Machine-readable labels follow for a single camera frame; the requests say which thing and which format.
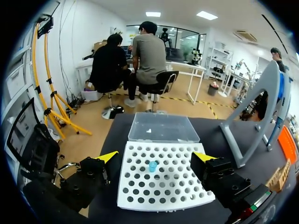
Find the black table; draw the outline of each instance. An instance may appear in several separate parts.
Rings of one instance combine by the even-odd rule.
[[[107,154],[113,151],[119,151],[123,157],[125,145],[128,141],[134,115],[119,114],[114,119],[110,131],[106,137],[101,154]],[[226,157],[234,161],[233,154],[229,145],[219,127],[221,120],[189,118],[195,131],[200,137],[207,155],[213,157]],[[235,121],[231,126],[231,131],[240,147],[242,153],[246,152],[257,131],[254,128],[255,123],[251,121]],[[273,125],[269,125],[266,135],[269,136],[273,130]],[[286,163],[285,156],[278,142],[273,144],[273,150],[268,152],[267,147],[262,141],[251,159],[246,165],[236,172],[244,178],[251,179],[253,186],[257,187],[273,175],[278,167]],[[179,210],[173,213],[166,212],[139,212],[124,210],[117,207],[117,194],[120,176],[120,167],[115,167],[117,174],[111,181],[109,188],[105,192],[100,192],[89,205],[89,217],[94,220],[101,220],[109,223],[224,223],[230,215],[230,210],[222,207],[220,202],[215,201],[199,207]],[[292,166],[290,174],[281,194],[278,194],[283,200],[292,192],[295,187],[295,171]]]

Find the gray t-shirt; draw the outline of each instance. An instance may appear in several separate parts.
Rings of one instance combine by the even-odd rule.
[[[137,79],[142,84],[156,84],[156,76],[166,71],[164,42],[153,34],[138,35],[133,39],[133,56],[140,58]]]

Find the ceiling light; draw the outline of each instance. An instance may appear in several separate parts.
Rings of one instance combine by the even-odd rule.
[[[214,20],[218,18],[217,16],[206,13],[205,11],[201,11],[200,13],[197,14],[197,16],[205,18],[207,20]]]
[[[146,12],[146,16],[160,17],[160,16],[161,16],[161,13]]]

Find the white sneaker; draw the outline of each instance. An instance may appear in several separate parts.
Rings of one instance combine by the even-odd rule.
[[[144,102],[148,102],[148,100],[149,100],[149,97],[147,94],[143,95],[142,93],[139,93],[139,98],[142,99],[142,101],[144,101]]]
[[[125,101],[124,101],[124,103],[125,103],[125,105],[127,105],[127,106],[129,106],[129,107],[132,107],[132,108],[134,108],[134,107],[136,107],[137,106],[137,102],[136,102],[136,100],[131,100],[131,99],[125,99]]]

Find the yellow tripod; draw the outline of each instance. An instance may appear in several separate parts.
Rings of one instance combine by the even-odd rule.
[[[63,121],[64,123],[71,125],[72,128],[74,128],[74,130],[76,131],[77,134],[79,134],[79,131],[83,131],[86,134],[92,135],[91,132],[81,128],[80,126],[74,124],[71,122],[71,120],[69,119],[69,117],[67,116],[67,114],[65,113],[65,111],[63,110],[62,106],[60,105],[58,98],[64,103],[66,104],[66,102],[61,98],[61,96],[59,96],[57,93],[54,93],[54,87],[52,82],[48,81],[52,90],[52,94],[51,94],[51,108],[47,107],[47,104],[43,98],[42,92],[41,92],[41,88],[39,86],[39,82],[38,82],[38,77],[37,77],[37,71],[36,71],[36,40],[37,40],[37,32],[39,29],[40,24],[36,24],[35,30],[34,30],[34,35],[33,35],[33,45],[32,45],[32,64],[33,64],[33,74],[34,74],[34,80],[36,83],[36,90],[38,93],[39,98],[41,99],[42,105],[45,109],[44,111],[44,120],[45,120],[45,125],[48,126],[48,120],[47,117],[49,117],[50,121],[52,122],[52,124],[54,125],[55,129],[57,130],[57,132],[59,133],[59,135],[61,136],[62,139],[65,139],[65,135],[62,133],[62,131],[60,130],[60,124],[59,122],[56,120],[59,119],[61,121]],[[48,49],[47,49],[47,42],[48,42],[48,34],[46,34],[45,36],[45,61],[46,61],[46,70],[47,70],[47,75],[48,75],[48,80],[50,78],[50,70],[49,70],[49,64],[48,64]],[[55,98],[55,101],[57,103],[57,106],[59,108],[59,111],[61,112],[62,115],[57,114],[54,110],[53,110],[53,97]],[[73,112],[76,113],[72,108],[70,108],[69,105],[67,105],[67,107]]]

